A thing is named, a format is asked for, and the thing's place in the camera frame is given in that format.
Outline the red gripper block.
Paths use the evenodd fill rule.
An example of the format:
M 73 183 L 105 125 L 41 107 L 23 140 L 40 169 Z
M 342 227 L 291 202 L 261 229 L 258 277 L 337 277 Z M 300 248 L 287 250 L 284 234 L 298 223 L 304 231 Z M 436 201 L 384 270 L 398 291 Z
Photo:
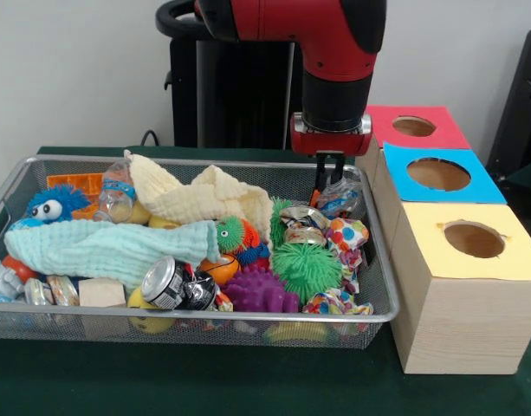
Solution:
M 309 204 L 316 205 L 318 197 L 327 186 L 326 159 L 328 153 L 335 160 L 335 168 L 330 177 L 330 184 L 335 185 L 343 178 L 346 156 L 362 156 L 367 152 L 372 138 L 372 118 L 364 114 L 357 129 L 344 133 L 320 132 L 305 124 L 302 113 L 294 113 L 290 119 L 290 137 L 295 153 L 315 155 L 316 169 L 314 189 Z

